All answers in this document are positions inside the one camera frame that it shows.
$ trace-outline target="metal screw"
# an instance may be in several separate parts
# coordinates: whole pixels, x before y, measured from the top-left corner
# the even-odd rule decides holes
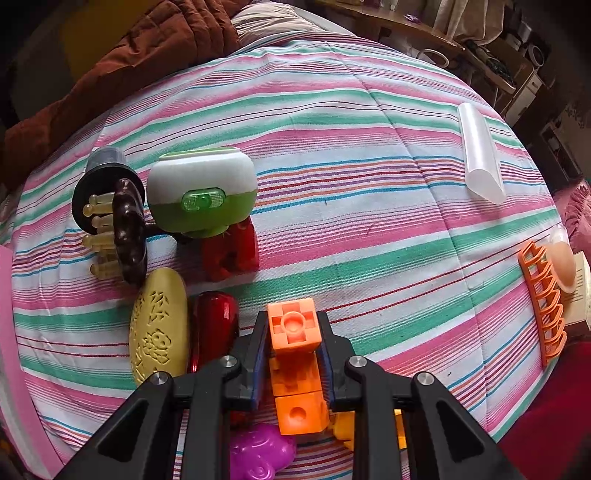
[[[431,385],[435,382],[435,377],[429,372],[421,372],[417,375],[417,380],[421,385]]]
[[[156,372],[150,377],[154,385],[163,385],[168,381],[169,375],[166,372]]]
[[[349,363],[352,367],[361,368],[365,367],[365,365],[368,364],[368,360],[364,356],[354,355],[351,358],[349,358]]]
[[[232,355],[224,355],[220,358],[220,363],[224,368],[232,368],[238,363],[238,360],[236,360],[236,358]]]

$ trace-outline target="red cloth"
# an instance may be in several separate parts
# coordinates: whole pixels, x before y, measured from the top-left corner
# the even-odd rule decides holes
[[[528,480],[559,480],[591,433],[590,409],[591,341],[582,341],[566,346],[544,388],[499,445]]]
[[[591,258],[591,189],[586,180],[554,195],[556,209],[569,234],[574,253]]]
[[[16,189],[71,134],[127,96],[236,51],[240,45],[230,18],[248,2],[160,0],[68,95],[7,130],[0,181]]]

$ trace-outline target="green light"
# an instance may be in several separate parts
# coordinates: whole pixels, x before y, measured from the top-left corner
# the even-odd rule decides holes
[[[220,189],[190,190],[183,195],[181,207],[185,212],[198,212],[219,207],[225,199]]]

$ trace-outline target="brown blanket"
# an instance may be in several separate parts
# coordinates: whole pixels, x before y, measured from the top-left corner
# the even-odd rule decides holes
[[[63,99],[6,132],[0,181],[23,183],[71,134],[130,94],[239,48],[230,18],[249,0],[162,0]]]

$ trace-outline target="green stripe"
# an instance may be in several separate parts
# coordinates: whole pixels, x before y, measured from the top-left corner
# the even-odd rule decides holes
[[[423,267],[456,255],[481,248],[484,244],[509,238],[536,225],[557,217],[555,208],[549,208],[526,217],[499,223],[451,238],[442,238],[397,249],[369,258],[361,258],[328,265],[316,270],[296,273],[280,278],[256,281],[227,288],[237,298],[241,308],[259,306],[288,298],[313,296],[321,292],[338,290],[373,278],[384,278],[412,268]]]
[[[131,309],[132,305],[73,314],[24,315],[15,313],[14,325],[29,330],[64,330],[66,332],[111,330],[129,325]]]
[[[63,206],[65,203],[69,203],[72,201],[72,195],[74,193],[74,185],[69,188],[62,189],[60,191],[60,195],[57,197],[53,197],[51,200],[43,200],[41,206],[34,207],[30,209],[27,213],[22,213],[17,215],[16,220],[14,221],[15,228],[21,226],[23,223],[30,222],[37,217],[42,217],[51,212],[51,210],[56,210],[58,207]]]
[[[54,378],[87,385],[88,387],[116,388],[117,390],[129,391],[135,389],[134,378],[131,374],[131,365],[129,372],[90,371],[40,362],[36,358],[30,358],[24,355],[21,355],[21,365],[24,368],[44,375],[51,375]]]
[[[428,332],[443,325],[460,315],[473,310],[477,305],[508,289],[522,279],[521,269],[515,266],[486,282],[486,286],[431,306],[425,310],[414,312],[411,316],[400,320],[393,318],[391,322],[350,338],[355,353],[370,353],[389,348],[405,342],[417,335]]]
[[[229,287],[226,291],[238,299],[241,308],[262,307],[273,301],[313,296],[373,278],[383,278],[411,268],[432,264],[454,255],[453,244],[447,237],[400,248],[374,257],[328,265],[286,277]]]
[[[391,252],[328,265],[315,270],[271,278],[225,289],[240,302],[241,308],[263,307],[273,301],[314,296],[336,291],[374,278],[401,274],[413,268],[433,265],[445,259],[482,248],[557,218],[554,208],[533,213],[489,228],[445,237],[423,244],[399,248]],[[88,313],[26,315],[14,314],[20,327],[46,331],[90,331],[125,327],[129,323],[131,305]]]
[[[244,54],[245,56],[248,56],[248,58],[250,58],[250,59],[261,59],[261,58],[267,56],[269,52],[272,52],[277,57],[281,57],[282,55],[290,55],[293,53],[306,53],[306,54],[331,53],[332,54],[335,51],[338,51],[340,53],[343,53],[344,55],[350,54],[350,55],[356,56],[356,57],[364,57],[365,59],[370,60],[370,61],[373,59],[383,59],[383,60],[391,61],[393,63],[398,63],[400,65],[413,66],[413,67],[419,68],[421,70],[430,70],[431,72],[439,73],[444,76],[448,76],[450,78],[457,78],[456,76],[454,76],[453,74],[451,74],[449,72],[446,72],[445,70],[438,69],[438,67],[430,66],[427,62],[419,62],[417,60],[413,61],[413,59],[411,57],[403,57],[403,56],[388,54],[388,50],[385,48],[373,48],[374,51],[371,52],[371,54],[370,54],[366,50],[360,50],[355,47],[346,47],[345,44],[343,44],[343,43],[339,43],[338,45],[332,44],[330,47],[324,47],[324,46],[312,47],[309,45],[301,44],[302,40],[293,39],[293,40],[290,40],[288,43],[285,43],[285,44],[279,46],[277,44],[278,41],[281,41],[281,39],[280,38],[273,39],[273,41],[272,41],[273,43],[267,44],[267,45],[265,45],[265,44],[261,45],[261,44],[255,43],[255,44],[251,45],[252,46],[251,50],[244,50],[243,53],[239,53],[239,55]],[[372,49],[371,45],[367,45],[365,43],[362,43],[359,46],[363,47],[363,48]]]
[[[370,112],[370,115],[360,112],[352,114],[351,111],[348,112],[348,115],[344,114],[345,112],[339,112],[338,115],[335,115],[333,113],[321,112],[299,112],[295,115],[285,115],[283,118],[257,118],[256,122],[254,122],[255,125],[236,128],[230,131],[225,131],[224,129],[210,129],[208,130],[209,133],[206,133],[206,131],[204,131],[200,134],[199,138],[197,139],[175,144],[174,150],[191,150],[194,148],[207,147],[212,144],[232,143],[236,142],[240,138],[259,136],[277,128],[293,128],[293,126],[296,125],[301,125],[302,127],[306,127],[309,125],[375,125],[376,123],[383,122],[384,116],[386,116],[386,118],[390,122],[395,122],[396,124],[401,124],[405,126],[429,129],[446,129],[453,131],[457,134],[459,134],[460,132],[459,123],[457,121],[457,107],[455,107],[454,105],[437,103],[424,99],[412,99],[406,96],[381,92],[377,90],[373,90],[371,93],[369,93],[365,90],[360,89],[340,89],[339,92],[340,93],[338,99],[342,99],[343,97],[353,97],[353,100],[357,99],[358,102],[362,102],[363,100],[367,100],[369,97],[372,99],[372,101],[373,98],[375,98],[379,102],[387,103],[390,105],[410,105],[420,108],[421,111],[445,112],[451,115],[453,118],[429,118],[425,116],[416,116],[414,114],[391,111],[372,111]],[[329,92],[297,92],[281,95],[281,101],[288,106],[297,106],[298,102],[334,102],[336,99],[337,94],[333,90]],[[142,138],[145,138],[145,135],[151,135],[162,131],[178,131],[181,129],[180,125],[184,125],[187,123],[193,125],[200,125],[203,122],[204,115],[211,115],[213,118],[225,118],[229,116],[228,109],[230,108],[243,112],[252,111],[253,107],[256,107],[257,109],[269,107],[272,108],[276,107],[276,105],[277,95],[262,96],[260,94],[257,94],[253,96],[247,96],[244,98],[231,101],[229,103],[221,103],[215,106],[211,106],[209,108],[204,108],[199,110],[198,112],[189,112],[183,116],[146,124],[140,130],[130,133],[126,137],[121,138],[119,141],[114,143],[114,146],[126,149],[130,146],[133,146],[135,143],[139,142]],[[487,121],[491,126],[494,126],[495,128],[506,129],[506,126],[497,120],[487,119]],[[493,138],[495,139],[495,141],[508,146],[519,147],[521,145],[521,143],[518,140],[516,140],[513,136],[507,137],[505,135],[493,134]],[[160,148],[155,153],[146,155],[142,160],[133,162],[131,166],[139,171],[140,169],[156,162],[162,154],[167,153],[169,151],[170,150],[168,149]],[[67,168],[59,172],[59,174],[48,179],[47,182],[44,182],[42,185],[39,185],[34,189],[24,192],[21,196],[21,204],[27,203],[30,200],[30,197],[33,195],[40,195],[44,192],[48,192],[49,190],[54,189],[56,187],[56,184],[60,182],[64,183],[66,180],[78,176],[80,173],[82,173],[83,163],[86,161],[86,159],[87,157],[82,157],[78,159],[72,165],[68,166]],[[64,192],[62,192],[61,196],[57,200],[54,200],[52,202],[53,206],[55,207],[55,205],[59,205],[67,200],[69,201],[72,196],[72,191],[73,187],[66,191],[67,194],[64,194]],[[48,211],[51,208],[47,206],[47,202],[43,202],[43,204],[44,212]],[[38,213],[36,212],[33,216],[27,215],[26,218],[34,218],[34,216],[36,216],[37,214]],[[22,224],[23,221],[26,220],[19,219],[18,225]]]

